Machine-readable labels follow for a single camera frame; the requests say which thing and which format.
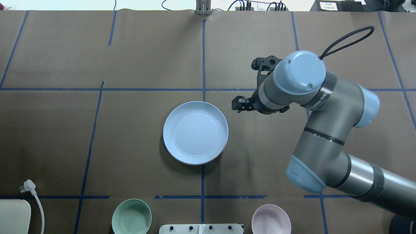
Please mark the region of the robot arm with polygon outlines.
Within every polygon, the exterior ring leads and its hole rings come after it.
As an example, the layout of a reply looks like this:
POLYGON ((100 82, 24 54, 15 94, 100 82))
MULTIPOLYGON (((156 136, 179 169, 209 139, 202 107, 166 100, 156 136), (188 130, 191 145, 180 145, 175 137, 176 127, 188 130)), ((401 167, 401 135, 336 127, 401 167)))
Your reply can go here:
POLYGON ((415 182, 343 152, 352 128, 368 126, 380 109, 378 96, 327 71, 321 57, 296 51, 279 59, 258 57, 257 89, 237 96, 232 110, 283 113, 297 103, 310 111, 285 175, 311 193, 326 187, 415 221, 415 182))

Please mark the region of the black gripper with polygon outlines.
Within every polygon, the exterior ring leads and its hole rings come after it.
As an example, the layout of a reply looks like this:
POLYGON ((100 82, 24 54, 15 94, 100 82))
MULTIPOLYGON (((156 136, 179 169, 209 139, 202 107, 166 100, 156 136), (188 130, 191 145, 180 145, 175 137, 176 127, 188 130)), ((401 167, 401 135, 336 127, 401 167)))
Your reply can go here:
POLYGON ((269 108, 260 101, 258 89, 252 94, 252 96, 246 99, 244 96, 236 96, 232 101, 232 110, 241 113, 243 111, 258 111, 259 113, 270 115, 273 113, 285 113, 290 109, 290 105, 286 105, 282 108, 269 108))

